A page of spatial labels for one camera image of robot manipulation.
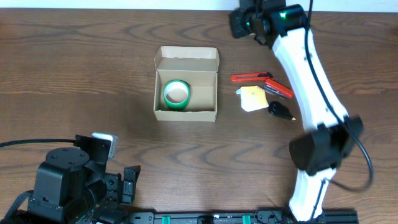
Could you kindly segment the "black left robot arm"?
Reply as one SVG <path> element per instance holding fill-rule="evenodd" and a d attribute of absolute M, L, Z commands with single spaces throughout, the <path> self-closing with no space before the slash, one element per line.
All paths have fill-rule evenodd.
<path fill-rule="evenodd" d="M 34 189 L 20 194 L 1 223 L 129 223 L 140 166 L 106 172 L 107 149 L 61 147 L 47 153 Z"/>

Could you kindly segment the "green tape roll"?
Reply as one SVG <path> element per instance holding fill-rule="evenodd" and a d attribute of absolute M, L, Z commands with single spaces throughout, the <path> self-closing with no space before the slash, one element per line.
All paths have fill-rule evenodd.
<path fill-rule="evenodd" d="M 164 102 L 171 110 L 184 110 L 190 102 L 190 97 L 190 87 L 182 80 L 171 80 L 164 86 Z"/>

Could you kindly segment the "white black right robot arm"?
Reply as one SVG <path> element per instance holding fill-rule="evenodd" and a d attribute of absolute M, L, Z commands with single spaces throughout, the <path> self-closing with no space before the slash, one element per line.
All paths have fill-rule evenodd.
<path fill-rule="evenodd" d="M 297 179 L 287 213 L 279 223 L 358 223 L 354 210 L 324 210 L 328 185 L 363 132 L 336 97 L 317 56 L 310 13 L 285 1 L 240 1 L 229 14 L 232 35 L 250 34 L 268 46 L 285 70 L 297 100 L 305 134 L 289 143 Z"/>

